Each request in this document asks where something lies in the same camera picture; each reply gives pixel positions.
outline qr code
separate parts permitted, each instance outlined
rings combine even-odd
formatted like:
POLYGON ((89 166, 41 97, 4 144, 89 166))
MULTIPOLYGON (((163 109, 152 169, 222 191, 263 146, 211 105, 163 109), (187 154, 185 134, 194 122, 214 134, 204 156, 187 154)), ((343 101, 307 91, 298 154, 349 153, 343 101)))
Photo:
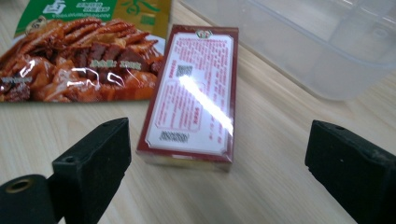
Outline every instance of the qr code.
POLYGON ((186 133, 161 132, 160 140, 165 142, 187 143, 189 141, 189 137, 190 136, 186 133))
POLYGON ((190 77, 192 73, 192 65, 178 65, 176 71, 176 77, 190 77))

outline transparent plastic box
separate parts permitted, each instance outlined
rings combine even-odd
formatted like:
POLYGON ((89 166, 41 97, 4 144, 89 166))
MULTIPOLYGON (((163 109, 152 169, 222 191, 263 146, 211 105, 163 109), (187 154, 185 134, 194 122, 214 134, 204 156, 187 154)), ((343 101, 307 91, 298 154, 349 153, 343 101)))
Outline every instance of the transparent plastic box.
POLYGON ((396 71, 396 0, 183 0, 315 95, 357 96, 396 71))

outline table surface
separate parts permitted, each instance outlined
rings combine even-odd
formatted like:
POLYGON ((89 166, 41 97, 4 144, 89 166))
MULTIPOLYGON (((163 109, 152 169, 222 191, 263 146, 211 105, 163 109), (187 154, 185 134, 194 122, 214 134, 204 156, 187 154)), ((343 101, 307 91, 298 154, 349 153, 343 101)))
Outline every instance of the table surface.
MULTIPOLYGON (((0 0, 0 53, 27 0, 0 0)), ((172 5, 170 23, 207 25, 172 5)), ((149 101, 0 105, 0 183, 52 174, 51 162, 99 124, 130 120, 135 150, 149 101)), ((239 46, 234 163, 229 173, 133 160, 100 223, 355 223, 304 165, 313 119, 396 154, 396 76, 353 100, 319 99, 239 46)))

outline red box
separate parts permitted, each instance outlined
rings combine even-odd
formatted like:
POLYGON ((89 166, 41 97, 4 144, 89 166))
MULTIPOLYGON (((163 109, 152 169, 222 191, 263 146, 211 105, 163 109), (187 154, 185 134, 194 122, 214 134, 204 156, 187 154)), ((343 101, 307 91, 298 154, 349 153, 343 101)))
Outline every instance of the red box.
POLYGON ((238 28, 174 25, 136 153, 149 163, 229 170, 238 28))

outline printed logo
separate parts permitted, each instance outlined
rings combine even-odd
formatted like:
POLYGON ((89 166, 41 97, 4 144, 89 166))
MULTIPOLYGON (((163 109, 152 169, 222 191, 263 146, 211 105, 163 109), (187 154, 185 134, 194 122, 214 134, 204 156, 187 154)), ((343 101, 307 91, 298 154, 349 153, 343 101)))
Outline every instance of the printed logo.
POLYGON ((52 5, 47 5, 46 8, 44 8, 43 13, 54 13, 59 15, 64 11, 65 7, 66 4, 64 3, 64 0, 55 0, 52 5))
POLYGON ((210 36, 212 36, 212 32, 211 31, 198 30, 195 33, 201 39, 208 39, 210 36))
POLYGON ((133 1, 126 1, 121 4, 126 8, 126 12, 128 14, 138 15, 140 13, 140 7, 146 7, 151 11, 159 12, 161 11, 159 8, 152 6, 150 3, 146 2, 146 0, 133 0, 133 1))

